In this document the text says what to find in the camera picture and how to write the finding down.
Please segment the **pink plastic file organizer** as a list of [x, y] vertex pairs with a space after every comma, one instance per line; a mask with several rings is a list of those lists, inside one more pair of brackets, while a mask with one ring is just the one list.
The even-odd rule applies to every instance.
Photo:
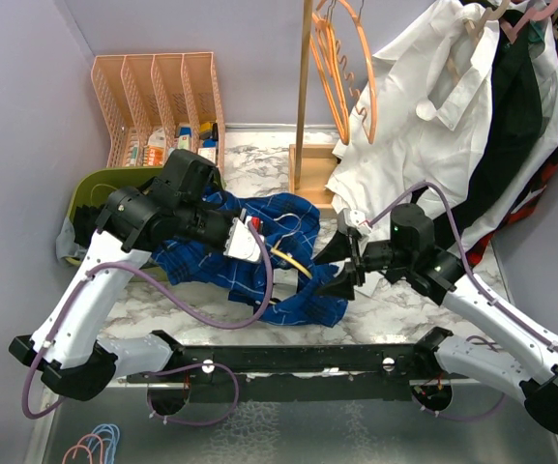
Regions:
[[143, 165], [158, 130], [171, 148], [179, 129], [189, 128], [195, 152], [209, 124], [216, 165], [224, 169], [225, 122], [212, 52], [99, 55], [91, 81], [110, 136], [109, 167]]

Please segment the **yellow plastic hanger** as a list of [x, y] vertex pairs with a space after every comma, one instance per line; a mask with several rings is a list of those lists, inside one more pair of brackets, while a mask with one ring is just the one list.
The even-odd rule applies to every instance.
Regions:
[[282, 272], [283, 268], [281, 267], [284, 263], [287, 263], [292, 268], [296, 269], [300, 276], [304, 276], [307, 280], [306, 283], [303, 283], [299, 278], [297, 278], [297, 283], [299, 284], [297, 293], [292, 297], [287, 298], [285, 301], [276, 298], [275, 296], [271, 297], [270, 304], [277, 306], [278, 308], [282, 308], [283, 306], [289, 308], [291, 306], [295, 306], [296, 304], [304, 304], [307, 305], [309, 302], [312, 302], [316, 296], [314, 295], [314, 281], [313, 281], [313, 274], [300, 262], [298, 262], [291, 254], [285, 253], [283, 251], [278, 250], [275, 246], [269, 249], [269, 253], [276, 256], [280, 264], [278, 267], [273, 268], [273, 285], [277, 286], [281, 283], [281, 280], [277, 276], [277, 272]]

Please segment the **white hanging shirt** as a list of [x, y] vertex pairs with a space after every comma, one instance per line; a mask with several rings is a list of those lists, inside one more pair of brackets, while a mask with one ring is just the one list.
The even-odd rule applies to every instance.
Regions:
[[[502, 9], [502, 15], [495, 11]], [[497, 231], [538, 200], [558, 151], [558, 50], [545, 1], [436, 1], [374, 53], [374, 79], [328, 181], [336, 209], [376, 219], [404, 191], [430, 216], [439, 246], [479, 264]]]

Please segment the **black garment in basket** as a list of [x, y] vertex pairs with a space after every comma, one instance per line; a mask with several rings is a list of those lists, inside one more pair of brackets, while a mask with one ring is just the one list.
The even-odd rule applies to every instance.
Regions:
[[96, 221], [103, 211], [104, 205], [81, 205], [74, 210], [72, 219], [74, 242], [83, 248], [90, 246], [91, 238], [96, 230]]

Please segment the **green laundry basket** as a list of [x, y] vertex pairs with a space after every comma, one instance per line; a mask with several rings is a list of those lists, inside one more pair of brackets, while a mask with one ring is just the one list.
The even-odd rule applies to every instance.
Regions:
[[56, 239], [57, 257], [78, 266], [88, 248], [74, 242], [72, 219], [77, 206], [104, 205], [96, 229], [123, 244], [124, 251], [156, 251], [174, 236], [174, 213], [185, 205], [220, 210], [226, 202], [217, 167], [205, 161], [169, 161], [164, 167], [107, 168], [80, 182]]

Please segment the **orange plastic hanger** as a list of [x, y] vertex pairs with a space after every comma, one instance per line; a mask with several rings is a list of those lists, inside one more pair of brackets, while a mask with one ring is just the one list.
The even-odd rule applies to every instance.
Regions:
[[319, 1], [312, 9], [312, 13], [317, 13], [323, 18], [329, 19], [334, 26], [336, 37], [339, 39], [333, 22], [333, 15], [336, 8], [341, 8], [354, 28], [355, 37], [358, 48], [362, 57], [362, 75], [357, 76], [350, 68], [348, 56], [342, 47], [340, 41], [339, 57], [341, 59], [341, 69], [346, 73], [353, 73], [354, 77], [343, 83], [345, 95], [347, 97], [347, 105], [350, 110], [350, 116], [354, 114], [361, 124], [364, 132], [365, 140], [371, 144], [375, 140], [377, 128], [377, 96], [375, 86], [375, 70], [373, 66], [373, 56], [367, 40], [367, 33], [362, 22], [362, 12], [356, 10], [348, 1]]

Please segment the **pink blue hangers pile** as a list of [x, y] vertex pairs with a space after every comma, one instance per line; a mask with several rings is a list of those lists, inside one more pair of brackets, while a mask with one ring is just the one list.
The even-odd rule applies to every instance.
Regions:
[[120, 439], [116, 424], [99, 424], [65, 452], [61, 463], [114, 464]]

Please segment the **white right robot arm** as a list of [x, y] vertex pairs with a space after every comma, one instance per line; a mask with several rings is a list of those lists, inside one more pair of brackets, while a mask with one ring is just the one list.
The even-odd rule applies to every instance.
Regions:
[[418, 294], [469, 321], [501, 347], [478, 348], [448, 330], [429, 331], [414, 347], [423, 377], [440, 372], [472, 378], [521, 403], [540, 426], [558, 435], [558, 335], [500, 297], [462, 261], [439, 247], [433, 221], [415, 204], [390, 212], [390, 237], [373, 241], [363, 213], [345, 209], [338, 229], [315, 256], [340, 262], [340, 273], [318, 289], [321, 296], [351, 300], [373, 272], [396, 273]]

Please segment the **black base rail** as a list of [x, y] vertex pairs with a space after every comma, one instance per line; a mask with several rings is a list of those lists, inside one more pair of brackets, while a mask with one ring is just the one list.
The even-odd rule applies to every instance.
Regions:
[[142, 372], [131, 384], [186, 388], [193, 402], [408, 401], [412, 387], [442, 373], [434, 358], [451, 331], [434, 328], [416, 343], [347, 345], [183, 345], [167, 375]]

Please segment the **black hanging garment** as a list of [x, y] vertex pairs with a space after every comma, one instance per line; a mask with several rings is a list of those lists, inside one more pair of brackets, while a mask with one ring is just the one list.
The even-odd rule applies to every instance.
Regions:
[[436, 243], [462, 245], [471, 265], [521, 191], [543, 124], [527, 40], [503, 41], [490, 21], [472, 42], [464, 23], [483, 12], [438, 1], [376, 54], [375, 142], [351, 148], [332, 181], [339, 198], [370, 213], [430, 182], [418, 204]]

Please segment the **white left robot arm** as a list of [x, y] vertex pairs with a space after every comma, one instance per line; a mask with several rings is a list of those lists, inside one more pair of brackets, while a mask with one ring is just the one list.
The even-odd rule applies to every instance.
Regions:
[[117, 377], [150, 371], [168, 382], [182, 372], [183, 359], [166, 339], [150, 333], [128, 341], [99, 339], [118, 295], [164, 242], [180, 239], [223, 252], [241, 225], [239, 212], [202, 194], [152, 187], [112, 192], [97, 219], [81, 266], [57, 306], [31, 334], [16, 336], [10, 354], [64, 398], [87, 401]]

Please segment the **blue plaid shirt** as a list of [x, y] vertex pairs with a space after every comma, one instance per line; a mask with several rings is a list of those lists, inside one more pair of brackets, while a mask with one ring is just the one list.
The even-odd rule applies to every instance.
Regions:
[[[347, 300], [316, 294], [316, 290], [332, 280], [338, 272], [336, 265], [316, 265], [313, 262], [313, 245], [320, 231], [319, 210], [306, 199], [285, 192], [250, 198], [239, 198], [228, 192], [224, 197], [224, 210], [244, 209], [250, 216], [261, 220], [259, 234], [264, 237], [268, 251], [276, 247], [291, 254], [313, 274], [316, 298], [312, 302], [289, 308], [269, 304], [260, 320], [276, 326], [335, 326], [345, 314]], [[278, 267], [279, 259], [269, 255], [272, 268]], [[185, 282], [211, 283], [227, 289], [230, 301], [249, 305], [253, 309], [258, 309], [266, 291], [263, 263], [253, 264], [227, 258], [209, 251], [200, 243], [169, 240], [152, 254], [152, 259], [173, 285]], [[297, 278], [303, 283], [307, 282], [303, 275], [287, 263], [281, 267], [285, 271], [295, 271]]]

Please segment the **boxes in organizer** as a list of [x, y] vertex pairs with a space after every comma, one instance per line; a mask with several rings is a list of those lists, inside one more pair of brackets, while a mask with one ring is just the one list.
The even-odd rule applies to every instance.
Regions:
[[163, 128], [156, 128], [149, 137], [149, 141], [140, 149], [138, 137], [131, 130], [126, 151], [121, 165], [129, 166], [158, 166], [163, 165], [176, 149], [192, 149], [193, 141], [198, 142], [196, 153], [210, 162], [219, 165], [219, 125], [217, 122], [205, 122], [200, 125], [200, 132], [194, 138], [190, 125], [180, 124], [174, 132], [174, 139], [168, 142]]

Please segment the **wooden hanger stand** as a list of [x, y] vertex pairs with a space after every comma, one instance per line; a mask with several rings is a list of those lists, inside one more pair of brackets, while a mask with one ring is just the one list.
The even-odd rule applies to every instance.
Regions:
[[315, 206], [322, 218], [334, 218], [333, 193], [326, 188], [338, 159], [331, 144], [305, 142], [305, 119], [308, 90], [309, 40], [312, 24], [312, 1], [304, 2], [301, 33], [300, 70], [295, 143], [288, 153], [288, 192], [301, 196]]

